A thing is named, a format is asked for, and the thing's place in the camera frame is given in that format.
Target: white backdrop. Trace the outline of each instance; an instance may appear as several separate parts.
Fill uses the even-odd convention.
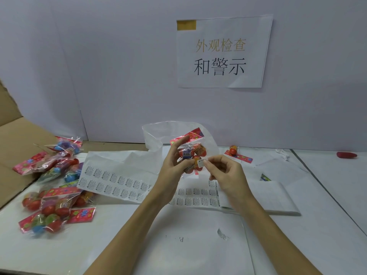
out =
[[[49,1],[90,140],[142,142],[143,124],[180,120],[219,145],[367,151],[367,0]],[[261,89],[177,87],[177,19],[265,14]]]
[[[0,79],[28,120],[87,139],[49,0],[0,0]]]

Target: right hand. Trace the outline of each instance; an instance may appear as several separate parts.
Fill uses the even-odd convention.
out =
[[[204,160],[204,165],[210,172],[209,179],[218,180],[221,189],[237,212],[240,212],[247,200],[254,198],[240,163],[224,155],[216,155]]]

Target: forearm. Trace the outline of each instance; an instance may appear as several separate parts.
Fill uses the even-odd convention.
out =
[[[149,194],[84,275],[130,274],[146,234],[161,210]]]
[[[240,214],[255,232],[279,275],[321,274],[284,235],[255,198],[246,201]]]

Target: sheet of warning labels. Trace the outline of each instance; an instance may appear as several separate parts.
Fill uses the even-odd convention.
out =
[[[157,178],[157,174],[144,170],[144,166],[125,165],[94,155],[87,157],[84,162],[78,188],[124,201],[141,203]],[[215,181],[201,180],[198,175],[181,179],[169,204],[220,210],[217,185]]]

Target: hand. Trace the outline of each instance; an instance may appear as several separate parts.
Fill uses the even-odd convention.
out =
[[[204,160],[204,165],[210,172],[209,179],[218,180],[233,209],[240,213],[246,200],[254,198],[241,164],[224,155],[216,155]]]
[[[150,191],[152,195],[155,195],[160,200],[162,207],[172,200],[184,170],[195,164],[194,159],[185,159],[177,162],[180,158],[177,149],[189,139],[190,136],[186,135],[172,144],[167,157],[163,161],[158,179]]]

